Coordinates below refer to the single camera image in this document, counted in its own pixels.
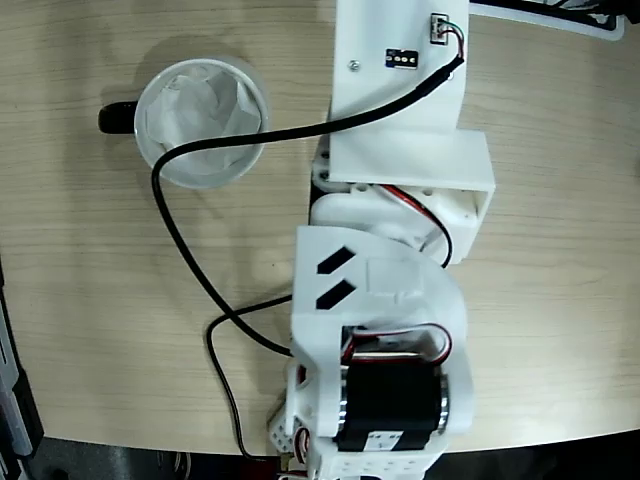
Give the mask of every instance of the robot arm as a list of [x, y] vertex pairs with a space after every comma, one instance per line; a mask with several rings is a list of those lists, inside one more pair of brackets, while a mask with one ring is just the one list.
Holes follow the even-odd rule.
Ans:
[[[443, 21], [466, 31], [468, 1], [338, 0], [332, 119], [388, 103], [449, 62], [458, 42]], [[457, 129], [465, 76], [320, 141], [311, 226], [297, 233], [294, 359], [270, 424], [310, 479], [422, 478], [471, 425], [466, 309], [440, 266], [466, 257], [495, 190], [484, 134]]]

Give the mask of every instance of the white tissue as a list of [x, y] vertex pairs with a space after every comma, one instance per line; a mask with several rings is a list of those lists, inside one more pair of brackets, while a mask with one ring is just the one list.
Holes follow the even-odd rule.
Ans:
[[[258, 132], [260, 111], [245, 85], [214, 65], [189, 67], [162, 89], [147, 107], [149, 137], [164, 150], [205, 138]], [[194, 175], [228, 168], [253, 147], [193, 152], [172, 166]]]

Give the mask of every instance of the wooden table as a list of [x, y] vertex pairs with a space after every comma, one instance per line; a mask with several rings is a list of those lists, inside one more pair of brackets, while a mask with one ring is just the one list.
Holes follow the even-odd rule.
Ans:
[[[275, 128], [321, 121], [333, 3], [3, 5], [0, 248], [47, 435], [236, 451], [202, 341], [219, 312], [165, 231], [133, 139], [101, 135], [96, 116], [171, 63], [228, 53], [266, 78]], [[487, 132], [498, 190], [471, 257], [451, 269], [470, 310], [477, 394], [473, 431], [457, 450], [640, 427], [639, 49], [639, 28], [608, 43], [471, 21], [461, 123]], [[167, 186], [182, 231], [233, 305], [290, 288], [315, 144], [269, 146], [221, 190]], [[287, 315], [251, 322], [286, 342]], [[232, 326], [216, 338], [248, 447], [264, 452], [284, 360]]]

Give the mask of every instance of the dark floor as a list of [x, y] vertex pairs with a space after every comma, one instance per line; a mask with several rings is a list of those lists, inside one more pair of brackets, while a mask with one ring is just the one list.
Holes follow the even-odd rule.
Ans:
[[[637, 480], [640, 431], [530, 448], [444, 455], [426, 480]], [[276, 462], [191, 455], [190, 480], [272, 480]], [[173, 453], [44, 439], [30, 462], [33, 480], [183, 480]]]

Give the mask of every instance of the black handle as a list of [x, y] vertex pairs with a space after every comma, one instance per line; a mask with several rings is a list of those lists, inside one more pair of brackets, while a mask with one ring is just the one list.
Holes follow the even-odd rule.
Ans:
[[107, 105], [98, 114], [98, 128], [102, 133], [133, 133], [133, 119], [138, 102], [118, 102]]

